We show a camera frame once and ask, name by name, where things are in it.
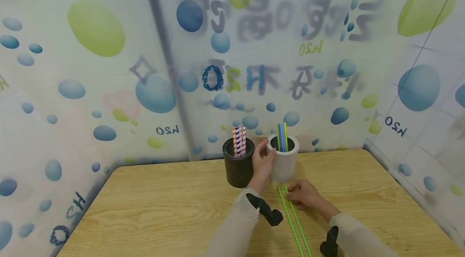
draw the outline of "beige sleeve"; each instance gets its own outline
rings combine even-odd
[[[244,257],[260,212],[249,202],[246,193],[260,197],[255,190],[243,190],[232,204],[229,215],[213,236],[205,257]]]
[[[346,257],[396,257],[360,221],[350,215],[337,214],[329,221],[330,227],[337,226],[339,234],[336,243]]]

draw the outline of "straw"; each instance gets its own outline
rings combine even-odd
[[[302,239],[304,241],[305,248],[307,250],[308,256],[312,257],[312,253],[310,252],[310,248],[308,247],[307,240],[305,239],[304,231],[302,230],[302,226],[300,225],[299,218],[297,217],[297,213],[295,211],[294,205],[293,205],[293,203],[291,201],[289,201],[289,203],[291,204],[291,209],[292,209],[292,211],[294,213],[295,220],[297,221],[297,226],[299,227],[300,235],[302,236]]]
[[[289,221],[289,224],[291,225],[291,230],[292,230],[292,233],[294,235],[295,241],[297,243],[297,248],[299,248],[300,256],[304,257],[304,253],[302,252],[302,247],[300,247],[299,239],[297,238],[297,234],[296,234],[296,232],[294,230],[294,225],[293,225],[293,223],[291,221],[291,216],[289,215],[289,212],[287,211],[287,206],[285,204],[285,201],[284,201],[284,198],[283,198],[283,195],[281,193],[281,189],[279,188],[279,186],[278,186],[278,193],[279,193],[279,197],[281,198],[281,202],[283,203],[284,211],[286,212],[286,215],[287,215],[287,220]]]

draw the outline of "hand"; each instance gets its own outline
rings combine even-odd
[[[268,139],[263,140],[255,147],[252,155],[253,177],[247,187],[254,189],[260,195],[263,193],[264,188],[269,183],[271,169],[273,167],[273,160],[276,155],[276,149],[273,148],[268,155],[266,155],[266,145]]]

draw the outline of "blue circle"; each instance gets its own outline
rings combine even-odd
[[[212,135],[208,136],[207,140],[210,143],[215,143],[216,141],[218,141],[218,136],[212,134]]]
[[[24,224],[19,228],[18,236],[20,238],[26,238],[32,233],[33,230],[34,230],[34,224],[32,223]]]
[[[19,41],[11,35],[0,36],[0,44],[8,49],[15,49],[19,47]]]
[[[24,65],[25,67],[30,67],[34,64],[34,58],[26,53],[21,53],[18,55],[16,60],[19,62],[19,64]]]
[[[48,211],[52,207],[51,199],[44,199],[39,205],[39,211],[44,212]]]
[[[176,106],[171,83],[158,75],[149,76],[146,84],[139,81],[136,97],[144,108],[158,114],[168,113]]]
[[[58,84],[58,92],[65,98],[79,99],[86,94],[86,89],[76,80],[65,79]]]
[[[305,35],[307,35],[307,31],[308,31],[308,25],[307,24],[304,24],[303,27],[302,27],[302,36],[304,37]]]
[[[22,103],[21,108],[23,109],[24,113],[30,114],[34,111],[34,106],[31,103]]]
[[[33,52],[33,53],[36,53],[36,54],[42,53],[42,51],[44,51],[42,49],[42,46],[40,46],[39,44],[36,44],[36,43],[29,44],[29,50],[31,52]]]
[[[227,110],[230,106],[229,97],[224,93],[218,93],[213,98],[213,106],[220,110]]]
[[[3,25],[11,31],[19,31],[23,28],[21,22],[18,19],[12,17],[5,17],[2,20]]]
[[[199,4],[193,0],[184,0],[178,5],[176,18],[181,28],[188,32],[196,32],[202,27],[202,9]]]
[[[276,105],[275,105],[274,103],[268,103],[268,104],[266,105],[266,109],[267,109],[268,111],[276,111]]]
[[[295,111],[288,112],[283,118],[283,122],[285,122],[288,127],[296,126],[299,121],[300,115]]]
[[[259,126],[259,120],[251,115],[247,115],[242,119],[242,125],[250,130],[253,130]]]
[[[15,192],[16,187],[18,187],[16,180],[12,180],[10,178],[2,180],[0,182],[0,196],[10,196]]]
[[[244,110],[244,104],[242,104],[242,103],[237,103],[237,104],[236,104],[236,109],[238,109],[239,111]]]
[[[100,113],[100,111],[92,111],[92,117],[94,118],[101,118],[102,117],[102,113]]]
[[[199,78],[195,73],[188,71],[179,76],[178,85],[184,92],[193,92],[199,86]]]
[[[192,149],[194,154],[201,154],[202,153],[202,146],[196,146]]]
[[[355,63],[350,59],[341,60],[339,66],[337,67],[337,76],[344,78],[352,76],[355,73]]]
[[[94,129],[94,137],[100,141],[112,141],[116,138],[116,131],[109,126],[100,125]]]
[[[58,117],[55,116],[55,115],[47,115],[47,122],[52,124],[52,125],[55,125],[58,121]]]
[[[400,101],[412,111],[424,111],[434,104],[440,91],[440,77],[431,65],[417,65],[400,78]]]
[[[431,176],[423,178],[423,184],[430,192],[434,192],[436,190],[436,181]]]
[[[45,176],[51,181],[59,181],[61,179],[61,164],[56,159],[50,159],[45,165]]]
[[[226,53],[230,47],[229,35],[226,31],[221,33],[214,32],[210,39],[210,43],[212,44],[214,51],[218,53]]]
[[[92,164],[92,171],[93,171],[93,172],[97,172],[97,171],[99,171],[99,170],[100,170],[100,163],[94,162],[94,163]]]
[[[9,221],[0,221],[0,251],[8,245],[13,233],[13,226]]]
[[[408,165],[406,163],[399,164],[399,171],[401,172],[401,174],[403,174],[405,176],[412,175],[412,168],[410,167],[410,165]]]
[[[349,119],[349,111],[344,107],[339,107],[334,110],[331,116],[331,123],[339,125],[340,123],[346,122],[347,119]]]
[[[321,79],[324,74],[325,73],[321,69],[318,69],[318,70],[315,70],[315,72],[313,73],[313,76],[315,77],[315,79]]]

